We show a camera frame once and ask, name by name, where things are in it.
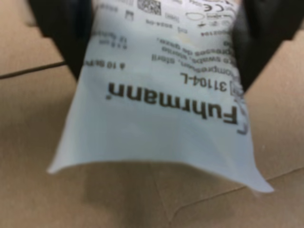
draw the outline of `cardboard box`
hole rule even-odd
[[[58,60],[38,35],[15,45],[12,34],[1,34],[1,48],[12,44],[2,73]],[[96,163],[48,175],[76,82],[65,66],[0,80],[0,228],[304,227],[302,59],[299,32],[246,95],[257,165],[276,189],[268,195],[177,164]]]

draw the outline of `plastic bag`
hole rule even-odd
[[[56,157],[182,162],[261,192],[231,31],[237,5],[102,0]]]

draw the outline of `cardboard surface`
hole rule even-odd
[[[0,75],[57,62],[37,30],[12,26],[22,24],[5,10],[12,4],[0,2],[0,16],[12,18],[0,20]],[[0,80],[0,227],[304,227],[302,59],[299,32],[246,95],[257,165],[276,189],[263,196],[177,164],[96,163],[48,175],[76,89],[72,75],[58,67]]]
[[[304,227],[304,170],[271,181],[273,194],[255,196],[248,189],[208,199],[177,211],[172,228]]]
[[[281,46],[246,94],[257,166],[267,179],[304,167],[302,59],[304,32],[299,32]],[[154,167],[169,217],[180,207],[241,187],[188,167]]]
[[[18,1],[0,1],[0,76],[63,61],[52,41],[22,20]]]

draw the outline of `qr code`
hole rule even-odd
[[[162,14],[162,5],[159,1],[156,0],[138,0],[137,7],[146,13],[155,15]]]

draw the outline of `ce mark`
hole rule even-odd
[[[213,8],[218,9],[216,12],[223,12],[224,11],[224,7],[222,5],[216,4],[215,6],[211,6],[209,4],[204,4],[205,9],[204,12],[209,12],[212,11]]]

